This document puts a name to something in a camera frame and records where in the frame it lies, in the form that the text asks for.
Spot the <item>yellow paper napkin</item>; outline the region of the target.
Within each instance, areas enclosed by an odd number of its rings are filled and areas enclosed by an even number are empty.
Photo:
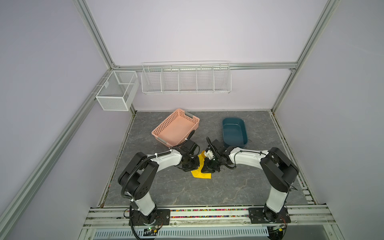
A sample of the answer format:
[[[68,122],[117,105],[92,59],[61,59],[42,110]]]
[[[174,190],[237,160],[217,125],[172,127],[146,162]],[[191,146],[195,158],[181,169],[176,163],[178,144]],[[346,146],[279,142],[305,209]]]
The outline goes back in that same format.
[[[198,167],[198,169],[196,170],[193,170],[191,171],[192,175],[194,178],[197,178],[197,179],[211,179],[212,178],[212,174],[211,173],[203,173],[202,172],[202,169],[203,169],[203,166],[204,166],[204,163],[205,163],[205,151],[202,151],[201,154],[198,155],[199,157],[199,161],[200,161],[200,165]]]

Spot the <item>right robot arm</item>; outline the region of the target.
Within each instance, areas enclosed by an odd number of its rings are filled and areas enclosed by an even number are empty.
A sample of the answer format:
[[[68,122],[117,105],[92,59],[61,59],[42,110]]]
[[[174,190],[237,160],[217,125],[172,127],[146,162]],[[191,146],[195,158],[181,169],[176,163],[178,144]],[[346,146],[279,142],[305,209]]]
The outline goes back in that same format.
[[[283,209],[293,183],[299,175],[299,168],[276,147],[268,151],[245,150],[239,147],[226,147],[218,140],[206,138],[208,147],[201,172],[216,173],[221,167],[234,170],[237,165],[246,165],[264,171],[271,190],[264,205],[263,215],[269,223],[283,217]]]

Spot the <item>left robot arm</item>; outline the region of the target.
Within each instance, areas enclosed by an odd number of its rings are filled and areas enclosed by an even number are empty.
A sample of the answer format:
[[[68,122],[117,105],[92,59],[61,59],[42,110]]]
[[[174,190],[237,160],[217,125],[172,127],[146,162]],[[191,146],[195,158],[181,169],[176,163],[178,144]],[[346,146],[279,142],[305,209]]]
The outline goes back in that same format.
[[[195,150],[199,146],[191,140],[195,131],[186,140],[168,151],[146,155],[138,152],[131,159],[118,178],[121,197],[130,201],[130,206],[144,217],[150,217],[156,212],[156,204],[150,196],[150,188],[157,172],[169,167],[176,167],[184,172],[197,170],[200,160]]]

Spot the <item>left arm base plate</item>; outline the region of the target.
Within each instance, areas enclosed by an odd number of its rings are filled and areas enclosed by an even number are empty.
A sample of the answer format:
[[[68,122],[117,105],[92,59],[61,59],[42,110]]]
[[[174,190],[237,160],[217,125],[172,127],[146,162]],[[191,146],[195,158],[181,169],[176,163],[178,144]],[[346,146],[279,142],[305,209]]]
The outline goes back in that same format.
[[[148,216],[145,216],[140,211],[133,210],[130,214],[130,220],[134,226],[168,226],[171,219],[170,209],[154,209]]]

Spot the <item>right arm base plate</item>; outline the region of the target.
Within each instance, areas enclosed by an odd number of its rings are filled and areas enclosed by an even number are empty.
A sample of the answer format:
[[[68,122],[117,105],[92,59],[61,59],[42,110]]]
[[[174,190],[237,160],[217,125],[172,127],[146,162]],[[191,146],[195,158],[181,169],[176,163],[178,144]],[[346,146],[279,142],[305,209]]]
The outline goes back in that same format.
[[[266,206],[249,208],[249,218],[252,224],[291,223],[291,218],[289,216],[287,207],[283,207],[278,213],[273,212]]]

